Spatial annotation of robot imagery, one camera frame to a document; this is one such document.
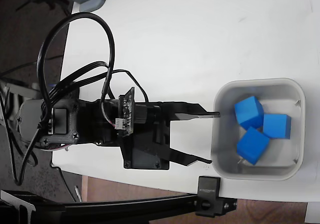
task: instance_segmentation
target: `white tray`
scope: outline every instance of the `white tray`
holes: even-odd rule
[[[258,98],[264,113],[291,117],[290,139],[271,139],[256,165],[241,161],[237,142],[246,132],[236,120],[235,104],[250,96]],[[211,158],[223,177],[245,180],[281,181],[292,177],[304,157],[306,98],[292,79],[259,79],[230,82],[218,92],[214,110],[220,118],[213,121]]]

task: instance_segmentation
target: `black metal frame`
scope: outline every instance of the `black metal frame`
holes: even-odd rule
[[[7,205],[0,205],[0,215],[11,216],[7,222],[12,224],[141,224],[192,212],[213,218],[237,208],[237,200],[219,198],[219,190],[220,178],[199,177],[197,195],[65,204],[29,192],[1,191]]]

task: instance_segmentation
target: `table surface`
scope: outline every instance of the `table surface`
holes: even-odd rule
[[[304,160],[281,182],[221,180],[220,195],[238,199],[320,202],[319,0],[106,0],[95,11],[111,27],[115,68],[129,70],[150,101],[199,103],[213,111],[219,89],[234,80],[287,77],[306,96]],[[87,63],[109,59],[103,29],[92,20],[70,24],[61,78]],[[101,72],[91,71],[83,77]],[[112,77],[114,94],[134,86],[125,74]],[[102,81],[81,88],[80,98],[100,98]],[[143,96],[136,92],[136,101]],[[172,148],[210,158],[212,120],[171,123]],[[63,170],[91,177],[196,193],[198,176],[218,177],[211,165],[170,164],[168,171],[125,170],[119,148],[74,145],[54,152]]]

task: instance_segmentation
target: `floor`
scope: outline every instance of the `floor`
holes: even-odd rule
[[[35,61],[39,48],[50,29],[65,17],[59,6],[50,10],[45,3],[31,3],[15,11],[25,0],[0,0],[0,73],[12,67]],[[64,53],[68,28],[64,28],[54,39],[47,57]],[[59,81],[62,59],[46,64],[47,83]],[[8,76],[29,85],[37,82],[35,66],[16,71]],[[58,202],[71,202],[57,170],[49,167],[51,153],[35,151],[39,165],[27,167],[24,183],[17,187],[12,179],[8,144],[5,130],[0,126],[0,190],[24,190]],[[17,155],[17,166],[20,166]],[[81,186],[81,176],[65,173],[65,178],[74,192],[74,185]]]

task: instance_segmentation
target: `blue block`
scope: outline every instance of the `blue block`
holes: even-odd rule
[[[270,138],[290,139],[291,117],[286,114],[265,114],[263,133]]]
[[[236,146],[236,152],[255,165],[266,150],[270,138],[250,127]]]
[[[264,124],[264,109],[256,97],[247,98],[234,105],[238,123],[246,130],[259,128]]]

